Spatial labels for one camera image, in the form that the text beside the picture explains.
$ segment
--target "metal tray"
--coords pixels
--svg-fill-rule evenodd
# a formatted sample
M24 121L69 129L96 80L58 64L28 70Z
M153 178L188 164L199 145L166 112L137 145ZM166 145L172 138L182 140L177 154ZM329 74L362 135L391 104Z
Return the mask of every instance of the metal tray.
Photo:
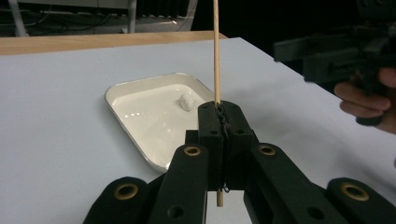
M120 125L150 166L166 172L186 130L198 128L197 107L213 92L193 76L174 73L125 82L106 91Z

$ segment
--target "finger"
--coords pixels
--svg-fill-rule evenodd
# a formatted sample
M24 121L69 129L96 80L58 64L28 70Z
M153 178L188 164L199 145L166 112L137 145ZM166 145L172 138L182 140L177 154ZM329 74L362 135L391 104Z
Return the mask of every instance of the finger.
M341 99L356 105L372 108L373 110L387 110L390 107L390 99L380 95L367 96L364 90L355 87L350 82L342 82L335 86L334 93Z
M378 73L378 79L385 86L396 88L396 68L381 68Z
M347 101L341 102L340 108L357 118L376 118L383 114L382 110L367 108Z
M386 113L377 129L396 134L396 113Z

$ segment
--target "black device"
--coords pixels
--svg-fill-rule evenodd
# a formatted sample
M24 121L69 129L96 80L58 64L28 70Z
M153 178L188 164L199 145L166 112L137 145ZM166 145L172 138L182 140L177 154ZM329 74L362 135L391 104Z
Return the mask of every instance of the black device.
M376 75L380 67L396 66L396 1L357 0L357 4L364 24L275 43L274 59L302 60L305 81L317 84L348 80L358 73L367 95L384 94ZM375 126L381 118L357 122Z
M260 143L241 108L198 107L199 130L186 132L169 170L150 183L109 184L85 224L205 223L206 193L243 190L253 223L396 223L396 208L363 183L338 178L313 184L277 146Z

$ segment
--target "white cream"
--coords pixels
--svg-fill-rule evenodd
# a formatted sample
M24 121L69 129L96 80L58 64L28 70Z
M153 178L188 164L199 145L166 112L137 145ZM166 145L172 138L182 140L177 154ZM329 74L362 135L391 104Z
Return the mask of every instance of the white cream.
M178 101L184 110L191 111L194 109L195 101L190 94L185 93L181 95Z

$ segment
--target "wooden stick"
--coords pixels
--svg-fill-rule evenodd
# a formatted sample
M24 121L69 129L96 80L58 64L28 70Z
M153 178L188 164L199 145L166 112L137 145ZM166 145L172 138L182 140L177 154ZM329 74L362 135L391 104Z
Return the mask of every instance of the wooden stick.
M213 28L215 44L215 107L220 105L220 73L219 73L219 1L213 0Z
M223 191L221 189L218 189L217 192L217 206L218 207L223 206Z

